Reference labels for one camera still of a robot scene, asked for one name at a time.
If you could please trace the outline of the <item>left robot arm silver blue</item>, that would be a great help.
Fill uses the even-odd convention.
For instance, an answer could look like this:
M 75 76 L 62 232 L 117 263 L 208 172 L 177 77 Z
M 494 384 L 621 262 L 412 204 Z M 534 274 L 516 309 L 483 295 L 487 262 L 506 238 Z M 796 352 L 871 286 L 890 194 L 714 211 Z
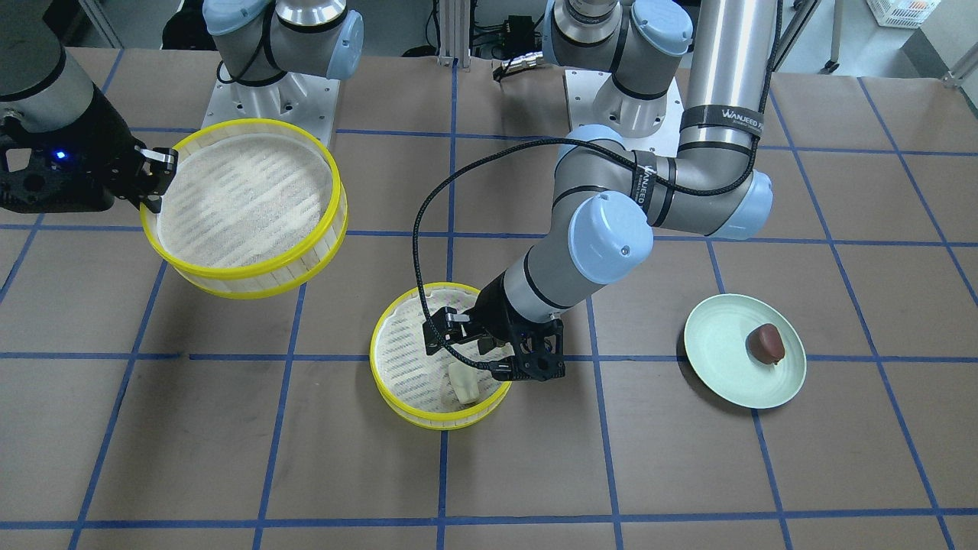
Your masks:
M 626 99 L 664 99 L 682 56 L 694 54 L 677 153 L 629 150 L 604 123 L 538 140 L 560 147 L 548 234 L 465 311 L 431 312 L 416 282 L 426 358 L 447 353 L 495 380 L 560 378 L 560 317 L 641 265 L 654 229 L 753 237 L 773 202 L 755 160 L 782 10 L 780 1 L 704 1 L 691 22 L 672 1 L 549 2 L 545 58 L 608 72 Z

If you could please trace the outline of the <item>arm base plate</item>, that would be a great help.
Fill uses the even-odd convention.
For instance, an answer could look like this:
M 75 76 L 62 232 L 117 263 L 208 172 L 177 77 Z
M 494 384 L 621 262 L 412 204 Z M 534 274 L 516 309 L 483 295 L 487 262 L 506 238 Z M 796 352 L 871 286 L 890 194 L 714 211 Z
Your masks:
M 239 118 L 268 118 L 295 125 L 332 147 L 340 81 L 287 73 L 262 87 L 217 82 L 205 109 L 202 128 Z
M 677 81 L 657 99 L 626 94 L 607 72 L 572 67 L 565 70 L 570 128 L 603 125 L 616 131 L 626 149 L 674 157 L 680 145 L 682 99 Z

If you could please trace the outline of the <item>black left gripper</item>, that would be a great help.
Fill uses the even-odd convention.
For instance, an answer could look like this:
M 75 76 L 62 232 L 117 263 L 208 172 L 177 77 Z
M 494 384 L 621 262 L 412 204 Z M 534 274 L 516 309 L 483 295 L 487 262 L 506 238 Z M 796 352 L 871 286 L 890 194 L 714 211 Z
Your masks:
M 467 353 L 461 345 L 476 340 L 476 324 L 482 355 Z M 431 315 L 430 322 L 423 323 L 425 353 L 431 356 L 444 344 L 453 344 L 451 349 L 462 362 L 489 373 L 494 380 L 551 380 L 565 376 L 564 328 L 559 318 L 534 322 L 519 314 L 504 293 L 502 273 L 479 293 L 469 315 L 442 307 Z M 484 355 L 490 348 L 489 338 L 497 345 L 511 345 L 513 355 Z

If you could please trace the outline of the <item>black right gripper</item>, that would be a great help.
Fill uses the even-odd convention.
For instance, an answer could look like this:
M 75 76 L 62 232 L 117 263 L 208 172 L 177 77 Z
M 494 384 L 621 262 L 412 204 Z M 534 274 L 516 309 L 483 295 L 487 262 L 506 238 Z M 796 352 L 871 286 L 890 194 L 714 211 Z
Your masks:
M 159 215 L 179 161 L 173 147 L 147 149 L 97 87 L 61 129 L 31 133 L 5 116 L 2 153 L 14 149 L 29 150 L 28 164 L 10 170 L 2 161 L 1 205 L 17 213 L 104 212 L 120 198 Z

